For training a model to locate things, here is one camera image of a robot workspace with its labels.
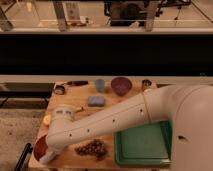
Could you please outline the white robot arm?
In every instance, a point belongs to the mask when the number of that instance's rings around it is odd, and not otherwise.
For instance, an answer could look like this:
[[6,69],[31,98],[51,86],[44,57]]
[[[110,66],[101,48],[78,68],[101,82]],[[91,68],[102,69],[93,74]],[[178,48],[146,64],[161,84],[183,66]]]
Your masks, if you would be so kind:
[[172,122],[171,171],[213,171],[213,86],[170,85],[140,93],[75,121],[54,110],[45,150],[49,163],[69,145],[142,124]]

